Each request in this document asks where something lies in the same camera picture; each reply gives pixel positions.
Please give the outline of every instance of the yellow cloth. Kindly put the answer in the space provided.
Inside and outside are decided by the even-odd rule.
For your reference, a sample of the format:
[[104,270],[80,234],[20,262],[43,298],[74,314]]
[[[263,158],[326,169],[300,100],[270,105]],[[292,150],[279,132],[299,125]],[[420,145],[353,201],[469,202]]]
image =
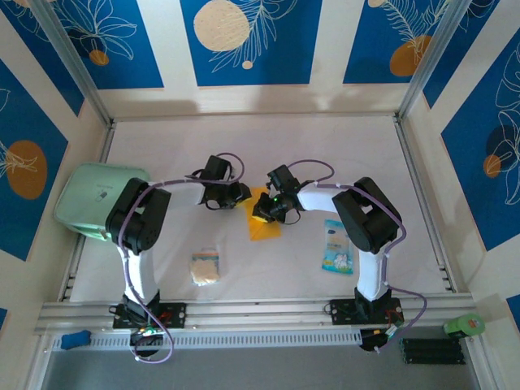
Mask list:
[[245,212],[247,215],[247,224],[249,226],[249,238],[251,241],[268,240],[270,238],[278,238],[282,236],[280,225],[277,222],[264,223],[253,218],[253,207],[257,204],[261,193],[266,193],[265,188],[252,188],[252,197],[244,202]]

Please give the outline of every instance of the orange circle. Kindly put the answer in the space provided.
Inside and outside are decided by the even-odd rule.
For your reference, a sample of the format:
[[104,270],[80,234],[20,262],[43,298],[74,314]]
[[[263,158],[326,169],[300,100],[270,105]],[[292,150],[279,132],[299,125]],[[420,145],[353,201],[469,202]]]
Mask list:
[[390,59],[390,72],[395,76],[412,76],[430,40],[429,35],[422,35],[399,46]]
[[8,150],[7,179],[11,189],[29,201],[38,198],[46,186],[47,160],[40,146],[32,141],[17,141]]
[[492,179],[501,173],[501,160],[495,154],[490,154],[484,160],[484,173]]
[[104,67],[105,65],[108,65],[108,55],[105,54],[105,52],[100,50],[92,50],[89,53],[90,61],[92,61],[94,64],[98,65],[99,67]]

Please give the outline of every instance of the blue package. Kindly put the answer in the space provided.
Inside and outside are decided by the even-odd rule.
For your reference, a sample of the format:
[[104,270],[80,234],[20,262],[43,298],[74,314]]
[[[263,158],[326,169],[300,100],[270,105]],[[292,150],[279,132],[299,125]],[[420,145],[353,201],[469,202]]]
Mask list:
[[89,345],[91,334],[90,331],[78,331],[77,333],[63,335],[61,349],[68,350],[83,345]]
[[326,248],[322,268],[340,274],[353,274],[353,244],[339,221],[325,220]]

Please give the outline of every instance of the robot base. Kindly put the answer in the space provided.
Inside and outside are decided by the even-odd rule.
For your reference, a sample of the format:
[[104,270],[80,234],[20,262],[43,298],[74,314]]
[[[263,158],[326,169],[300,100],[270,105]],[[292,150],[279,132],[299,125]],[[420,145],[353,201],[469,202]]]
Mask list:
[[[114,329],[136,329],[139,327],[145,327],[147,321],[138,321],[136,323],[136,315],[129,312],[127,306],[120,303],[117,306],[112,306],[114,310],[110,312],[114,314],[114,322],[112,328]],[[183,329],[184,322],[186,320],[186,304],[185,303],[168,303],[159,302],[153,310],[157,318],[167,328]],[[151,324],[153,327],[158,328],[155,323]]]
[[380,299],[368,301],[358,289],[354,290],[354,299],[333,299],[330,301],[330,315],[333,325],[386,325],[394,323],[392,316],[387,312],[397,312],[402,315],[401,302],[392,298],[392,291],[388,290]]

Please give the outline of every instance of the gray floor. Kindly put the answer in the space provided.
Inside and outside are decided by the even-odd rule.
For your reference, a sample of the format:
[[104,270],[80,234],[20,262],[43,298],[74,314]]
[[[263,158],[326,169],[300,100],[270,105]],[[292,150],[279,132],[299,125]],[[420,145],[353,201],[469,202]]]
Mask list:
[[129,351],[53,353],[43,389],[77,390],[474,389],[471,364],[406,365],[396,345],[379,356],[358,347],[178,350],[157,366]]

